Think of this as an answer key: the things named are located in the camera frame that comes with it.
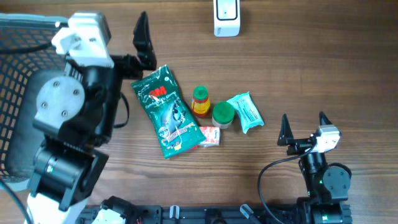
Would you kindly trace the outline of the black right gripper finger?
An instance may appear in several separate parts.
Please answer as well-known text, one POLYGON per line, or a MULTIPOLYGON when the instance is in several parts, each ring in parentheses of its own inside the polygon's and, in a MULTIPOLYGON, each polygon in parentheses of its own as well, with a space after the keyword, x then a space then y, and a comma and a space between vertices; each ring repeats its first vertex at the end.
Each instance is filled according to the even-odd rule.
POLYGON ((290 128, 289 120, 286 114, 282 116, 281 129, 277 140, 278 146, 288 146, 294 143, 294 135, 290 128))
POLYGON ((320 125, 332 125, 332 122, 327 118, 326 114, 321 111, 319 112, 319 120, 320 120, 320 125))

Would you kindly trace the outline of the teal wet wipes pack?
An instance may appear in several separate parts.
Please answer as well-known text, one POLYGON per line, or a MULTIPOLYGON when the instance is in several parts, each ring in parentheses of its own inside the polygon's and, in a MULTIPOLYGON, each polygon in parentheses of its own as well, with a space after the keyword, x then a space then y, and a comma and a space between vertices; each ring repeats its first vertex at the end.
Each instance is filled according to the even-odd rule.
POLYGON ((237 112, 244 134, 251 128, 264 125, 264 121, 251 99, 250 92, 236 95, 226 102, 237 112))

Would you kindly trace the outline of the clear jar green lid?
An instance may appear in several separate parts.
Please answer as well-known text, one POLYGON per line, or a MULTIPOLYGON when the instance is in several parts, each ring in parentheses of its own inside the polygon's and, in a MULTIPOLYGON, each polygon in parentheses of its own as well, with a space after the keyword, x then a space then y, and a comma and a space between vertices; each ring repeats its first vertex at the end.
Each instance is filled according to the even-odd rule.
POLYGON ((226 101, 217 103, 212 111, 212 123, 220 129, 229 128, 233 122, 235 110, 233 106, 226 101))

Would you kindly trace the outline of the red small packet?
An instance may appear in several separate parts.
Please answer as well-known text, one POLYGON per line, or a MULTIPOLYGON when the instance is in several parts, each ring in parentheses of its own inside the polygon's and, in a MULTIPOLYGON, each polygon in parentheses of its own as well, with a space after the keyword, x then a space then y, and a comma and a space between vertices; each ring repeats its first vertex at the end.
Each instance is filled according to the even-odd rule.
POLYGON ((210 147, 210 146, 218 146, 220 144, 221 131, 219 127, 203 126, 200 127, 200 130, 205 136, 205 140, 202 141, 199 144, 199 146, 210 147))

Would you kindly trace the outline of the green glove package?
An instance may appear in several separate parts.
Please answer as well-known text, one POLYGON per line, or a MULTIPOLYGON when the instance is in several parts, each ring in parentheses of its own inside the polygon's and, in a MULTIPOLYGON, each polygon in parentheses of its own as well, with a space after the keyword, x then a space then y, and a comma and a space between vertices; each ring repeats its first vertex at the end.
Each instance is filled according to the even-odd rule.
POLYGON ((187 152, 206 139, 167 65, 131 86, 154 126, 165 159, 187 152))

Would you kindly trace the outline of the yellow bottle green cap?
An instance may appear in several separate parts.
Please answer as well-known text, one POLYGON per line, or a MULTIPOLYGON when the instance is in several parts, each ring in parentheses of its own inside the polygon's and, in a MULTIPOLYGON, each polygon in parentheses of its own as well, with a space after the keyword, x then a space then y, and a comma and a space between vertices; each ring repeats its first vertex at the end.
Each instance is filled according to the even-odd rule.
POLYGON ((210 110, 208 90, 204 86, 197 86, 193 91, 191 109, 195 116, 205 117, 210 110))

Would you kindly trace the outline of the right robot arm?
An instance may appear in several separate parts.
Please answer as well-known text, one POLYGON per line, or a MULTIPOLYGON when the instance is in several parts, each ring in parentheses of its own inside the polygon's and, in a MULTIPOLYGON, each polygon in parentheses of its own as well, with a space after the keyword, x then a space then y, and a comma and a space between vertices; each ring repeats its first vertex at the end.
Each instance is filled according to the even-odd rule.
POLYGON ((278 146, 287 146, 288 156, 297 156, 307 188, 307 197, 297 199, 297 209, 305 223, 352 223, 348 190, 352 172, 340 163, 327 163, 325 154, 337 147, 340 130, 319 113, 320 125, 309 138, 296 139, 286 114, 282 116, 278 146))

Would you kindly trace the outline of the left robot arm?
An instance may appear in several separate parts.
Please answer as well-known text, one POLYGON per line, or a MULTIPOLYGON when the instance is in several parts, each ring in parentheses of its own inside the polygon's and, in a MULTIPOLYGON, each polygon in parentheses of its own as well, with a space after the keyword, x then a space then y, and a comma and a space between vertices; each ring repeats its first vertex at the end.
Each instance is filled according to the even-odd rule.
POLYGON ((108 160, 100 147, 118 127, 123 81, 140 80, 157 66, 145 12, 133 33, 137 55, 111 55, 104 14, 86 11, 74 13, 52 38, 67 64, 37 95, 33 125, 44 140, 29 179, 26 223, 74 223, 84 209, 108 160))

